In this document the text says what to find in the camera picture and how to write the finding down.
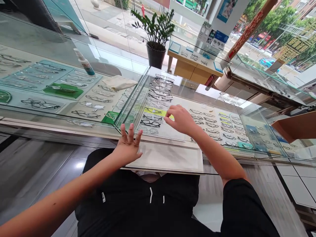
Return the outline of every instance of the potted plant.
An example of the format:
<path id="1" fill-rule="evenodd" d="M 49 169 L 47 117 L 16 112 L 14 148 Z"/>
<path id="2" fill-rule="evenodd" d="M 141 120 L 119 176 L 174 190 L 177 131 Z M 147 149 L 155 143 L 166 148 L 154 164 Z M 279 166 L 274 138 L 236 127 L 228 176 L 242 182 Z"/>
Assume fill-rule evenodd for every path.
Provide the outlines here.
<path id="1" fill-rule="evenodd" d="M 141 26 L 137 21 L 135 24 L 132 24 L 132 26 L 143 29 L 148 35 L 148 39 L 142 38 L 143 42 L 144 39 L 147 41 L 146 46 L 149 65 L 161 69 L 166 53 L 166 42 L 169 40 L 175 27 L 175 25 L 171 23 L 174 10 L 172 9 L 171 12 L 162 13 L 160 16 L 154 13 L 151 20 L 146 15 L 145 17 L 140 15 L 137 10 L 131 10 L 131 14 L 142 23 Z"/>

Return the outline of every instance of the white cloth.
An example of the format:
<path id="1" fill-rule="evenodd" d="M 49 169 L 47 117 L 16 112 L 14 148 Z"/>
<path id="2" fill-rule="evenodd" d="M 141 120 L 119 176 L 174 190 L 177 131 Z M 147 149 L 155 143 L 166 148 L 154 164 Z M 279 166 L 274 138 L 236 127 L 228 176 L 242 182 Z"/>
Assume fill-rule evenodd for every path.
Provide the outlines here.
<path id="1" fill-rule="evenodd" d="M 136 81 L 119 75 L 103 79 L 102 81 L 114 91 L 120 91 L 138 84 Z"/>

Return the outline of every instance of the hand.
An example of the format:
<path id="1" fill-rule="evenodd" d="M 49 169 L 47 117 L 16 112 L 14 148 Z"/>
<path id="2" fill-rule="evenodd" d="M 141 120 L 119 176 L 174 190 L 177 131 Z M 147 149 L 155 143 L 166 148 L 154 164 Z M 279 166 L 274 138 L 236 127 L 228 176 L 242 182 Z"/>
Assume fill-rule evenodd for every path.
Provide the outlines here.
<path id="1" fill-rule="evenodd" d="M 136 139 L 134 140 L 134 124 L 131 123 L 128 130 L 128 135 L 125 132 L 125 124 L 122 124 L 121 134 L 122 136 L 118 141 L 118 145 L 112 154 L 114 154 L 116 159 L 120 160 L 122 166 L 125 166 L 142 156 L 143 153 L 138 153 L 138 148 L 143 130 L 138 131 Z"/>
<path id="2" fill-rule="evenodd" d="M 169 118 L 170 115 L 174 116 L 174 121 Z M 193 131 L 199 128 L 199 126 L 193 121 L 191 114 L 181 105 L 170 106 L 164 120 L 178 132 L 189 136 Z"/>

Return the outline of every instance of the drawstring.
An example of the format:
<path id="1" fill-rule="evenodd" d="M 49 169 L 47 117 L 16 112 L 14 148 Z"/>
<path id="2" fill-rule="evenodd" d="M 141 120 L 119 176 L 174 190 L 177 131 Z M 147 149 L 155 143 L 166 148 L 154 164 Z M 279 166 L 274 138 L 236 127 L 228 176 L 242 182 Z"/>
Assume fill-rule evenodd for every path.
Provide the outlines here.
<path id="1" fill-rule="evenodd" d="M 150 189 L 150 201 L 149 201 L 149 203 L 151 203 L 151 198 L 152 198 L 152 189 L 151 189 L 151 187 L 149 187 L 149 189 Z M 165 196 L 163 195 L 163 197 L 162 197 L 162 203 L 163 204 L 165 204 Z"/>
<path id="2" fill-rule="evenodd" d="M 151 203 L 151 198 L 152 198 L 152 190 L 151 190 L 151 187 L 149 188 L 150 189 L 150 192 L 151 192 L 151 195 L 150 195 L 150 202 Z"/>

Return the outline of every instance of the person's right hand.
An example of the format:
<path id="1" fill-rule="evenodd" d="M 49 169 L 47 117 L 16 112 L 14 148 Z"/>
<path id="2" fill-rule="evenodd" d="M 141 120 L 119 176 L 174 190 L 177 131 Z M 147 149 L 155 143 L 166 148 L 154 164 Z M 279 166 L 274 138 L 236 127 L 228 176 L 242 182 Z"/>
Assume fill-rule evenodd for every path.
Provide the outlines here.
<path id="1" fill-rule="evenodd" d="M 169 118 L 170 115 L 174 116 L 174 121 Z M 170 106 L 164 120 L 178 132 L 189 136 L 198 128 L 198 125 L 193 121 L 191 114 L 181 105 Z"/>

